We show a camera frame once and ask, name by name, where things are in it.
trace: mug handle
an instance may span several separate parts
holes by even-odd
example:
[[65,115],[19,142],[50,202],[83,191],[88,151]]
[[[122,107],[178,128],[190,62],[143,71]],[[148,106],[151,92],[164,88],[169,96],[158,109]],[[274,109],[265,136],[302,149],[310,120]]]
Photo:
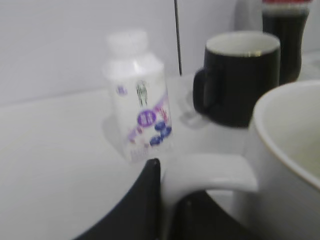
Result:
[[[214,74],[212,71],[210,70],[210,76],[212,76],[212,84],[210,85],[211,91],[212,92],[217,92],[216,88],[217,88],[217,78],[219,78],[219,76],[217,74]],[[192,91],[192,98],[193,98],[193,107],[194,109],[200,113],[200,114],[208,114],[209,113],[209,109],[211,107],[211,105],[209,106],[205,106],[205,91],[206,91],[206,84],[209,81],[208,78],[208,74],[207,71],[205,69],[201,69],[199,70],[194,78],[193,78],[193,91]],[[216,102],[216,98],[213,98],[211,101],[213,102],[213,104]]]
[[162,240],[167,239],[176,204],[201,190],[257,193],[258,182],[241,155],[195,154],[171,162],[161,182]]

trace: white plastic bottle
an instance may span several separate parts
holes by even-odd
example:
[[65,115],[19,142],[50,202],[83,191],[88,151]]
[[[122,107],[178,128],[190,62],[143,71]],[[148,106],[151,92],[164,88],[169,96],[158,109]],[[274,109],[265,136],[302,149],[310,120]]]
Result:
[[156,157],[172,144],[164,64],[148,49],[143,30],[106,38],[112,57],[103,66],[109,81],[123,153],[131,162]]

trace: dark bottle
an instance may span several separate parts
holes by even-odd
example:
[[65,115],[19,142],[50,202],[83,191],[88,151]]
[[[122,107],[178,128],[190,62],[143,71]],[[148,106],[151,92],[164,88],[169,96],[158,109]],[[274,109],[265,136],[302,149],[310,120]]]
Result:
[[264,0],[263,31],[281,43],[279,84],[294,82],[301,70],[301,45],[310,0]]

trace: white wall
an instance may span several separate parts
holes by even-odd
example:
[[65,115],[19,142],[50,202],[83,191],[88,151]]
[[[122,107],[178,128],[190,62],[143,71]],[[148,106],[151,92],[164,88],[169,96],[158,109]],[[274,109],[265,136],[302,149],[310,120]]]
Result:
[[320,50],[320,0],[313,0],[311,4],[303,34],[302,50],[304,52]]
[[132,27],[178,75],[173,0],[0,0],[0,105],[105,86],[104,36]]
[[[202,67],[208,38],[234,30],[262,30],[261,0],[178,0],[183,75]],[[320,0],[312,5],[303,50],[320,49]]]
[[[320,50],[320,0],[303,38]],[[206,40],[261,30],[261,0],[177,0],[182,73],[203,65]],[[106,33],[142,27],[151,48],[179,74],[174,0],[0,0],[0,105],[105,86]]]

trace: black mug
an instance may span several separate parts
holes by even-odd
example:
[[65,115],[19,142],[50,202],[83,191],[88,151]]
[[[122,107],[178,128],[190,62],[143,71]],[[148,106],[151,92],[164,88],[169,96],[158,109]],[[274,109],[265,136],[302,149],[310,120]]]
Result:
[[230,127],[247,127],[257,100],[279,85],[280,41],[259,31],[224,33],[206,42],[193,80],[197,112]]

